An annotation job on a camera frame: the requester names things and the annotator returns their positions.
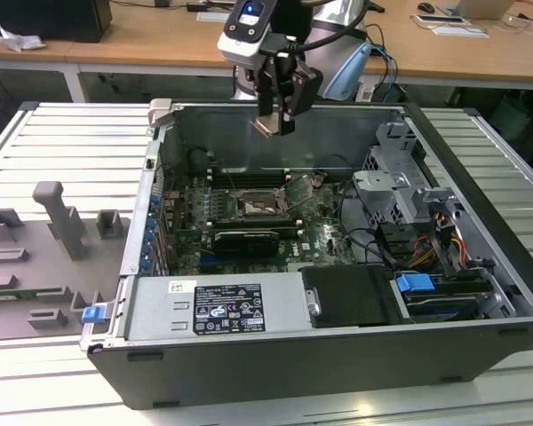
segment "blue cable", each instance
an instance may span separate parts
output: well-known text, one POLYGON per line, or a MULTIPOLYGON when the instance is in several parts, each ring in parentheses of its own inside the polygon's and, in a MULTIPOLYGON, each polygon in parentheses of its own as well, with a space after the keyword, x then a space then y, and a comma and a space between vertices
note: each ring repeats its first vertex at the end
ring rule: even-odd
POLYGON ((387 101, 387 98, 391 94, 391 89, 393 88, 393 82, 396 79, 396 70, 394 69, 393 62, 391 61, 391 57, 383 50, 380 46, 377 46, 376 44, 372 44, 373 49, 375 49, 379 54, 387 61, 387 65, 391 69, 391 80, 389 82, 389 88, 387 89, 387 92, 385 96, 383 97, 383 102, 387 101))
POLYGON ((387 58, 387 62, 389 63, 389 67, 391 68, 391 82, 389 82, 389 89, 387 90, 387 93, 385 94, 385 96, 383 97, 383 102, 387 102, 387 98, 389 97, 389 94, 391 94, 391 89, 393 88, 393 82, 396 80, 397 76, 396 76, 396 71, 394 69, 394 66, 393 66, 393 62, 387 58))

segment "laptop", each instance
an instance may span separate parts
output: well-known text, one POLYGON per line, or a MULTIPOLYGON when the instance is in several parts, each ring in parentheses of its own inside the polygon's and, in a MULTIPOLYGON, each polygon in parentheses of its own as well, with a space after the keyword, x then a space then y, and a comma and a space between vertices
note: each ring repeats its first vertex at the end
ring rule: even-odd
POLYGON ((515 0, 460 0, 456 6, 438 6, 449 16, 469 20, 501 20, 515 0))

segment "power supply label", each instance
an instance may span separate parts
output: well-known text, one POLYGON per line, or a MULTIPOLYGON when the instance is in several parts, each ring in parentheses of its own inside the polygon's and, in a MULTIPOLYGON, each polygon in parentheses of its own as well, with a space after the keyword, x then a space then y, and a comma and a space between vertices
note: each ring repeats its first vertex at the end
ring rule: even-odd
POLYGON ((224 335, 258 331, 265 331, 260 284, 195 288, 194 333, 224 335))

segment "black box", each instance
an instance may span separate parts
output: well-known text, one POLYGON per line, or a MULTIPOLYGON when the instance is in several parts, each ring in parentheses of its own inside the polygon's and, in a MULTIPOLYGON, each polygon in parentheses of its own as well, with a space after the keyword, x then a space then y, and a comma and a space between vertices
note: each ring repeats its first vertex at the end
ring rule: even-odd
POLYGON ((0 0, 0 25, 21 36, 96 43, 112 18, 109 0, 0 0))

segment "wooden desk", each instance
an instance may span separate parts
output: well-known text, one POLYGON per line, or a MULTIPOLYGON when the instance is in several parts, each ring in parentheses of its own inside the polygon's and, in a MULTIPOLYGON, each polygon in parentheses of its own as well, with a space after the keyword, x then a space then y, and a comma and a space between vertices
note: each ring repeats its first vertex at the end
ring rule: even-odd
MULTIPOLYGON (((411 14, 421 13, 416 7, 418 0, 378 0, 378 3, 386 8, 386 13, 370 13, 365 22, 383 28, 387 51, 399 63, 400 83, 417 83, 418 79, 437 79, 437 83, 464 79, 468 84, 476 81, 475 85, 489 87, 533 83, 532 34, 518 34, 499 21, 473 20, 487 29, 489 38, 436 35, 419 28, 410 18, 411 14)), ((517 3, 510 11, 514 15, 519 12, 533 18, 533 5, 517 3)), ((377 29, 369 30, 371 38, 378 43, 377 29)))
MULTIPOLYGON (((410 18, 418 13, 418 0, 378 3, 386 12, 369 12, 365 22, 383 28, 387 50, 399 64, 398 83, 533 90, 533 35, 486 20, 478 22, 488 30, 489 38, 435 35, 410 18)), ((46 41, 46 49, 21 54, 0 44, 0 68, 59 71, 77 102, 86 100, 78 78, 82 72, 231 75, 231 67, 217 50, 223 23, 197 21, 195 13, 184 9, 118 4, 111 4, 111 9, 113 22, 100 43, 46 41)), ((516 4, 511 13, 518 12, 533 18, 530 4, 516 4)), ((370 28, 370 36, 380 42, 376 28, 370 28)), ((384 71, 383 60, 371 58, 365 74, 376 80, 384 71)))

